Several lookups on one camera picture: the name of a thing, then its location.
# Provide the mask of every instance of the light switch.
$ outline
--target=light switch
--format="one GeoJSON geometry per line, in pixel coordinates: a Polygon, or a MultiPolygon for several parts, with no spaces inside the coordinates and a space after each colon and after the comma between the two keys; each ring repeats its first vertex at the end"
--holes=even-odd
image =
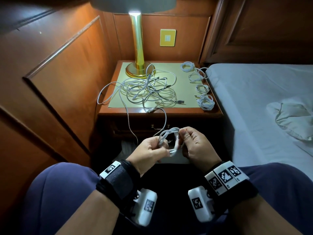
{"type": "Polygon", "coordinates": [[[175,46],[176,30],[161,29],[160,46],[175,46]]]}

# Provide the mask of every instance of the bed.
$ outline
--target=bed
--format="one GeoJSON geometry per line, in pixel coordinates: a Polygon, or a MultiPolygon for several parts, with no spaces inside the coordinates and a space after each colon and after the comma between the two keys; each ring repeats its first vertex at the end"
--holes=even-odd
{"type": "Polygon", "coordinates": [[[225,143],[238,166],[279,162],[313,180],[313,155],[269,117],[266,106],[313,93],[313,65],[213,64],[207,70],[225,119],[225,143]]]}

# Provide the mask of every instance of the wooden nightstand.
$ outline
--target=wooden nightstand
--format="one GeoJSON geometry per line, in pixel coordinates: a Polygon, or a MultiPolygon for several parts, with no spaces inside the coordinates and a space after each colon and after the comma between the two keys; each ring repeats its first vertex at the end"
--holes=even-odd
{"type": "MultiPolygon", "coordinates": [[[[128,61],[119,61],[116,65],[114,75],[111,81],[116,81],[119,72],[121,70],[123,62],[128,61]]],[[[151,61],[152,63],[179,63],[179,62],[160,62],[160,61],[151,61]]],[[[206,80],[203,81],[203,84],[209,86],[206,80]]],[[[105,99],[107,99],[114,91],[114,85],[110,85],[105,99]]],[[[209,94],[213,97],[215,101],[215,106],[211,111],[204,111],[201,108],[164,108],[167,114],[167,123],[166,129],[172,127],[185,127],[191,126],[199,131],[203,132],[212,132],[218,130],[220,132],[220,127],[216,128],[219,118],[223,116],[223,113],[211,91],[209,94]]],[[[147,138],[152,137],[158,130],[164,125],[164,112],[161,110],[155,110],[152,113],[146,113],[144,108],[128,108],[129,112],[129,121],[130,126],[134,134],[138,138],[147,138]]],[[[111,108],[109,104],[102,105],[100,112],[98,114],[102,125],[102,129],[106,130],[109,135],[113,138],[119,139],[134,139],[134,136],[131,134],[128,128],[127,122],[127,113],[125,108],[111,108]]]]}

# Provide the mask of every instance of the table lamp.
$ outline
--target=table lamp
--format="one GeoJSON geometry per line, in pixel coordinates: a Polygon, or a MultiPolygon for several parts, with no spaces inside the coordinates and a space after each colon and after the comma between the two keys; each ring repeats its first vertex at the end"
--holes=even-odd
{"type": "MultiPolygon", "coordinates": [[[[135,45],[135,62],[126,67],[129,77],[145,78],[149,62],[144,61],[142,42],[142,13],[167,11],[176,6],[176,0],[90,0],[92,7],[106,12],[129,14],[135,45]]],[[[147,73],[154,70],[151,65],[147,73]]]]}

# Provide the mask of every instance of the wood panel wall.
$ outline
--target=wood panel wall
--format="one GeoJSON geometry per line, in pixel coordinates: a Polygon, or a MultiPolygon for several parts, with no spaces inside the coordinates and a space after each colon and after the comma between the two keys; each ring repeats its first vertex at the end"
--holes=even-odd
{"type": "MultiPolygon", "coordinates": [[[[217,0],[177,0],[170,11],[143,14],[145,60],[198,62],[217,0]],[[174,47],[160,46],[160,29],[175,29],[174,47]]],[[[129,15],[104,12],[115,61],[134,60],[135,50],[129,15]]]]}
{"type": "Polygon", "coordinates": [[[48,166],[90,165],[97,96],[115,69],[104,16],[89,3],[30,19],[0,35],[0,224],[48,166]]]}
{"type": "Polygon", "coordinates": [[[313,0],[219,0],[201,62],[312,64],[313,0]]]}

